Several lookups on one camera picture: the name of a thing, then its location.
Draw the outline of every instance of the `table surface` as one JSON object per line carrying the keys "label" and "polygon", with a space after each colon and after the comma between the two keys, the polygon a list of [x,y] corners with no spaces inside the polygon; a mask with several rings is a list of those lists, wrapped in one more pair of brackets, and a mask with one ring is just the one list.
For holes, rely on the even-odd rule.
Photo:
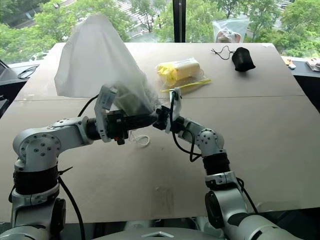
{"label": "table surface", "polygon": [[[231,169],[260,211],[320,207],[320,115],[271,44],[230,44],[250,50],[256,68],[242,75],[230,60],[210,52],[219,43],[128,43],[148,79],[155,66],[194,57],[212,83],[183,95],[183,117],[224,136]],[[56,74],[63,43],[56,44],[0,121],[0,221],[9,221],[8,194],[17,158],[14,137],[23,129],[74,117],[85,98],[57,96]],[[94,117],[93,104],[84,114]],[[127,141],[96,141],[59,156],[60,170],[85,222],[111,222],[204,216],[205,171],[189,162],[172,137],[152,127],[135,132],[150,136],[147,147]],[[190,147],[182,142],[185,148]],[[65,193],[69,223],[77,217]]]}

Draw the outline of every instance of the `glass window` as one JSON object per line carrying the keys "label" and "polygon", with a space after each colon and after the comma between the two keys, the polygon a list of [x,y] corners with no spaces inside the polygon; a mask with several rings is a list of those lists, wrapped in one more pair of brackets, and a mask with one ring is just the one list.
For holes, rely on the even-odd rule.
{"label": "glass window", "polygon": [[[0,1],[0,59],[7,64],[43,59],[90,14],[106,15],[124,42],[158,42],[158,30],[173,19],[172,0]],[[172,24],[166,40],[173,35]]]}
{"label": "glass window", "polygon": [[319,57],[319,0],[186,0],[185,41],[273,43],[283,56]]}

